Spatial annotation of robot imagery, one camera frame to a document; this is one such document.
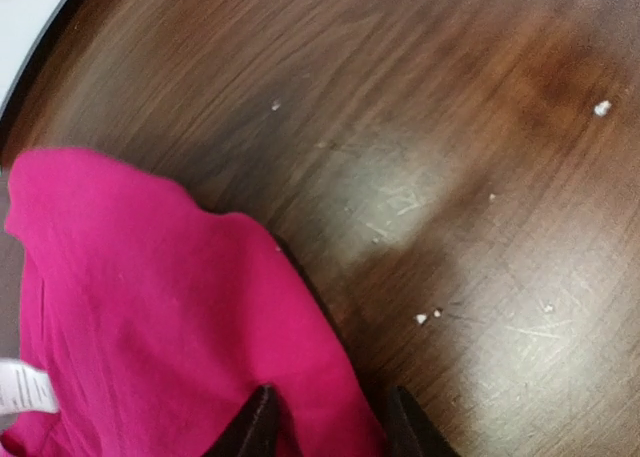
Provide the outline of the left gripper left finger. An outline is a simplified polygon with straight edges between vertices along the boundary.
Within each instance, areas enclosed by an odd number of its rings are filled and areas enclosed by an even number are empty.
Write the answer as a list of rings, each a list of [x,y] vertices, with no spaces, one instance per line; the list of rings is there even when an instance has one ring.
[[[276,390],[258,386],[207,450],[207,457],[275,456],[279,421]]]

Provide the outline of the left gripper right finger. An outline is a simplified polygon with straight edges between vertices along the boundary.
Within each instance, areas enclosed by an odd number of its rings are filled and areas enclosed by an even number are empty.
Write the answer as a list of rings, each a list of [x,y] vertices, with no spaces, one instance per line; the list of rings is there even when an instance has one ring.
[[[388,456],[458,456],[405,387],[395,386],[390,390],[387,411]]]

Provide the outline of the red t-shirt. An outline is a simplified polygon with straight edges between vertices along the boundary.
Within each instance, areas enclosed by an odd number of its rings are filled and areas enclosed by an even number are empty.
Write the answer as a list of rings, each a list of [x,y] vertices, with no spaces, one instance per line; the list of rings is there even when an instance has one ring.
[[[260,224],[82,149],[21,154],[8,190],[20,355],[59,409],[20,415],[3,455],[200,456],[261,385],[278,455],[383,454],[339,339]]]

